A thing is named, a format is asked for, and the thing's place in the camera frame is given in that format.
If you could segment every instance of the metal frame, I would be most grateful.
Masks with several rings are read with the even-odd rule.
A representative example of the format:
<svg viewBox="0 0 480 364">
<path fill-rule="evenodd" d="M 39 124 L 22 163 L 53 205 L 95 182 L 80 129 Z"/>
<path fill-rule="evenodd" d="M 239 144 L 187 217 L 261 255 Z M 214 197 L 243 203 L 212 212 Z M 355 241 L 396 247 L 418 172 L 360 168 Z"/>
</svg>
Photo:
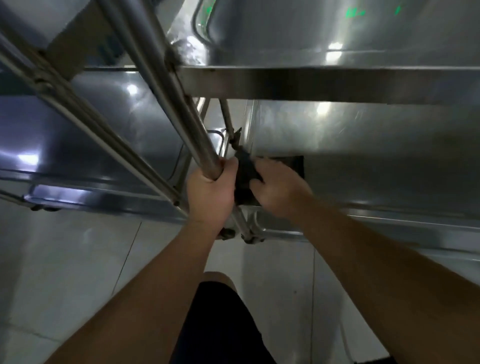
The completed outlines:
<svg viewBox="0 0 480 364">
<path fill-rule="evenodd" d="M 87 101 L 78 97 L 69 82 L 7 25 L 0 27 L 0 61 L 33 88 L 38 97 L 83 130 L 100 147 L 138 179 L 164 196 L 184 215 L 188 203 L 108 125 Z"/>
<path fill-rule="evenodd" d="M 192 97 L 184 93 L 177 78 L 174 71 L 176 55 L 167 42 L 152 6 L 147 0 L 97 2 L 203 174 L 216 180 L 222 173 L 220 158 L 194 108 Z M 228 134 L 233 135 L 229 112 L 226 113 L 226 100 L 222 102 Z M 254 242 L 255 236 L 237 206 L 233 208 L 232 219 L 244 240 Z"/>
</svg>

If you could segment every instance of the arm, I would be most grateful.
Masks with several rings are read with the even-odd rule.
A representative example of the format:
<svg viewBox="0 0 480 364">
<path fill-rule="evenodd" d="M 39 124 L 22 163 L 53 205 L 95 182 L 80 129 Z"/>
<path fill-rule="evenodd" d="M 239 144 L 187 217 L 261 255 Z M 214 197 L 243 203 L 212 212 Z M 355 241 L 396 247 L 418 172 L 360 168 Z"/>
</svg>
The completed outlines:
<svg viewBox="0 0 480 364">
<path fill-rule="evenodd" d="M 399 363 L 480 363 L 480 288 L 316 200 L 289 167 L 260 159 L 257 200 L 299 226 Z"/>
<path fill-rule="evenodd" d="M 202 279 L 213 242 L 233 208 L 238 161 L 217 181 L 195 171 L 190 215 L 178 236 L 46 364 L 165 363 Z"/>
</svg>

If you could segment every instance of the black shorts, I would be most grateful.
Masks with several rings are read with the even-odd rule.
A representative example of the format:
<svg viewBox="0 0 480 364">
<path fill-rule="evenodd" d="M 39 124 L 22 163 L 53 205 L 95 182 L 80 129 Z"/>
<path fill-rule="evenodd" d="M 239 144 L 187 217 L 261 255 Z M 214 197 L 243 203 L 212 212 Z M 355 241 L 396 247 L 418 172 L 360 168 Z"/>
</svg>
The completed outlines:
<svg viewBox="0 0 480 364">
<path fill-rule="evenodd" d="M 170 364 L 275 364 L 238 294 L 219 282 L 198 286 Z"/>
</svg>

